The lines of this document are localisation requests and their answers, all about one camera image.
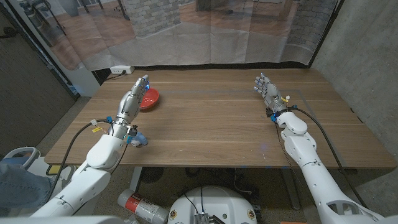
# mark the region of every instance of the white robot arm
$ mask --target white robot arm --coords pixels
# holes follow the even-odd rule
[[[90,149],[86,161],[72,176],[72,181],[31,217],[71,216],[105,189],[111,178],[109,171],[121,159],[125,136],[135,136],[137,133],[137,126],[130,127],[130,123],[138,115],[147,89],[149,79],[145,75],[123,96],[109,134],[102,135]]]
[[[365,224],[385,220],[383,216],[354,202],[340,190],[318,157],[317,145],[307,132],[307,124],[288,110],[269,78],[261,74],[254,82],[257,84],[254,89],[262,95],[267,105],[267,115],[279,127],[284,128],[281,136],[285,141],[285,150],[301,168],[322,223]]]

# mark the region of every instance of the yellow tag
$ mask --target yellow tag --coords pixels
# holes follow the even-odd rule
[[[93,132],[95,133],[95,132],[97,132],[99,130],[102,130],[102,128],[95,128],[95,129],[93,129]]]

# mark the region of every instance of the black cable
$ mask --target black cable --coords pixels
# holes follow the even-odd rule
[[[234,187],[236,190],[240,191],[240,192],[244,192],[247,193],[249,195],[251,195],[253,192],[251,190],[241,190],[236,186],[236,168],[235,168],[235,172],[234,172]]]
[[[108,123],[108,121],[107,121],[106,119],[99,119],[99,120],[97,120],[97,122],[105,122],[105,123]],[[60,170],[58,170],[57,176],[55,176],[55,180],[54,180],[53,186],[52,186],[51,189],[50,189],[50,193],[49,193],[49,195],[47,196],[47,199],[46,199],[45,203],[49,202],[51,195],[54,193],[55,186],[56,186],[56,184],[57,184],[57,182],[58,182],[58,179],[60,178],[61,172],[62,172],[62,170],[63,170],[63,167],[65,166],[65,162],[67,161],[67,158],[68,158],[68,155],[69,155],[70,149],[72,148],[73,143],[75,142],[75,140],[76,140],[76,138],[79,136],[79,134],[80,134],[82,131],[84,131],[86,128],[90,127],[91,125],[92,125],[91,123],[88,123],[88,124],[84,125],[84,127],[82,127],[82,128],[75,134],[75,136],[73,137],[73,139],[70,141],[69,147],[68,147],[68,149],[67,149],[67,151],[66,151],[66,153],[65,153],[65,155],[64,155],[64,157],[63,157],[63,160],[62,160],[62,163],[61,163],[61,166],[60,166]]]
[[[189,202],[191,202],[191,204],[193,205],[193,207],[195,207],[195,210],[197,211],[197,215],[199,214],[197,207],[193,204],[193,202],[191,200],[189,200],[189,198],[187,197],[187,195],[184,193],[184,196],[188,199]]]
[[[113,136],[113,133],[114,133],[114,129],[113,129],[113,121],[111,121],[111,128],[112,128],[112,136]]]
[[[75,212],[73,212],[73,214],[71,216],[76,215],[76,213],[78,213],[80,211],[81,208],[83,208],[83,206],[85,206],[87,204],[87,202],[85,202],[83,205],[80,206],[80,208],[78,208],[78,210],[76,210]]]
[[[214,168],[201,168],[201,170],[204,170],[204,171],[206,171],[206,172],[209,172],[209,175],[211,175],[212,177],[216,177],[216,178],[218,178],[218,179],[221,179],[221,180],[223,180],[224,182],[229,182],[230,181],[230,179],[227,179],[227,178],[224,178],[224,177],[222,177],[221,175],[223,175],[223,174],[227,174],[228,176],[230,176],[231,178],[232,178],[232,181],[234,182],[234,187],[235,187],[235,183],[236,182],[238,182],[238,183],[240,183],[240,185],[248,185],[248,183],[246,182],[246,181],[244,181],[244,179],[242,178],[242,177],[240,177],[240,176],[238,176],[237,175],[237,177],[238,177],[238,179],[236,179],[235,180],[235,177],[236,177],[236,174],[235,174],[235,172],[233,173],[233,174],[230,174],[229,172],[222,172],[222,173],[220,173],[220,174],[218,174],[218,173],[216,173],[215,171],[212,171]],[[244,193],[248,193],[248,190],[241,190],[241,189],[238,189],[237,187],[236,187],[236,189],[237,190],[239,190],[239,191],[241,191],[241,192],[244,192]],[[253,195],[252,193],[248,193],[251,197],[254,197],[254,198],[256,198],[256,196],[255,195]]]
[[[43,2],[44,2],[44,4],[45,4],[45,7],[50,11],[51,16],[54,18],[55,22],[58,24],[60,30],[62,30],[62,32],[63,32],[64,35],[67,35],[67,34],[65,33],[64,29],[62,29],[62,26],[61,26],[61,24],[59,23],[58,19],[55,17],[54,13],[52,12],[51,6],[49,6],[49,3],[48,3],[46,0],[44,0]]]
[[[203,214],[204,214],[205,209],[203,208],[203,192],[201,190],[201,186],[200,186],[200,198],[201,198],[201,212],[203,212]]]
[[[328,143],[329,148],[330,148],[330,150],[331,150],[331,153],[332,153],[333,156],[335,157],[335,160],[336,160],[336,162],[337,162],[337,164],[338,164],[338,167],[340,168],[341,173],[344,175],[344,178],[346,179],[346,181],[347,181],[349,187],[350,187],[351,190],[354,192],[354,194],[355,194],[355,196],[358,198],[359,202],[361,202],[362,206],[364,206],[365,208],[369,209],[368,206],[366,206],[366,204],[365,204],[365,202],[363,201],[363,199],[361,198],[361,196],[359,195],[359,193],[358,193],[358,192],[356,191],[356,189],[354,188],[354,185],[353,185],[353,184],[351,183],[351,181],[349,180],[349,178],[348,178],[348,176],[347,176],[347,173],[346,173],[346,171],[344,170],[344,167],[341,165],[341,162],[340,162],[340,160],[338,159],[337,154],[336,154],[336,152],[335,152],[333,146],[331,145],[331,142],[330,142],[328,136],[326,135],[325,130],[323,130],[321,124],[320,124],[315,118],[313,118],[311,115],[309,115],[307,112],[305,112],[304,110],[301,110],[301,109],[298,109],[298,108],[289,108],[289,109],[290,109],[290,110],[298,110],[299,112],[301,112],[301,113],[307,115],[309,118],[311,118],[311,120],[312,120],[315,124],[317,124],[317,126],[318,126],[319,129],[321,130],[323,136],[325,137],[326,142]]]
[[[123,70],[123,72],[122,72],[121,74],[116,75],[115,77],[107,78],[105,81],[112,80],[112,79],[117,78],[117,77],[120,77],[120,76],[122,76],[122,75],[124,75],[124,74],[126,74],[126,71],[125,71],[125,70]]]

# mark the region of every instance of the black pole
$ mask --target black pole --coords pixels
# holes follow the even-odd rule
[[[336,20],[338,12],[340,12],[340,9],[343,6],[343,3],[344,3],[344,0],[341,0],[338,3],[338,5],[336,3],[336,6],[334,8],[335,10],[333,10],[333,12],[331,13],[331,16],[330,16],[330,19],[328,21],[328,24],[326,25],[325,31],[323,32],[322,37],[321,37],[321,39],[319,41],[319,44],[317,45],[317,47],[316,47],[316,49],[315,49],[315,51],[314,51],[314,53],[313,53],[313,55],[311,57],[311,60],[308,63],[308,68],[311,68],[311,65],[312,65],[313,61],[315,60],[315,57],[317,57],[319,49],[321,48],[323,42],[325,41],[326,36],[328,35],[331,26],[333,25],[334,21]]]
[[[58,19],[55,17],[54,13],[52,13],[52,10],[50,9],[50,7],[49,7],[49,5],[48,5],[48,2],[47,2],[46,0],[44,0],[44,4],[45,4],[45,7],[47,7],[47,9],[50,11],[51,16],[55,19],[55,22],[57,22],[57,24],[58,24],[59,28],[62,30],[63,34],[64,34],[64,35],[67,35],[67,34],[65,33],[65,31],[62,29],[62,26],[61,26],[61,24],[59,23]]]
[[[87,14],[88,13],[90,13],[89,11],[88,11],[88,9],[87,9],[87,6],[86,6],[86,3],[85,3],[85,0],[80,0],[80,3],[81,3],[81,5],[85,8],[85,10],[86,10],[86,12],[87,12]]]
[[[127,19],[127,20],[130,20],[130,17],[129,17],[128,15],[126,15],[126,13],[124,12],[123,5],[122,5],[122,1],[121,1],[121,0],[118,0],[118,3],[119,3],[119,6],[120,6],[120,10],[122,11],[123,17],[124,17],[125,19]]]
[[[98,1],[99,6],[101,7],[101,9],[104,9],[104,7],[102,6],[101,0],[97,0],[97,1]]]

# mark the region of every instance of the table leg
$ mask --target table leg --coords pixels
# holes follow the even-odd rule
[[[125,19],[127,19],[127,20],[130,20],[130,17],[129,17],[128,15],[126,15],[126,13],[124,12],[123,5],[122,5],[122,1],[121,1],[121,0],[118,0],[118,3],[119,3],[119,6],[120,6],[120,10],[122,11],[123,17],[124,17]]]
[[[101,8],[101,9],[104,9],[104,7],[102,6],[101,0],[97,0],[97,2],[98,2],[98,4],[99,4],[100,8]]]
[[[142,167],[135,167],[132,172],[131,182],[130,182],[130,190],[137,192],[139,179],[141,176]]]
[[[292,208],[294,210],[300,210],[301,205],[300,205],[299,195],[297,193],[297,189],[294,184],[292,171],[290,169],[282,169],[282,177],[286,184],[287,193],[289,194]]]
[[[86,3],[84,0],[80,0],[81,5],[85,8],[87,13],[90,13],[89,10],[87,9]]]

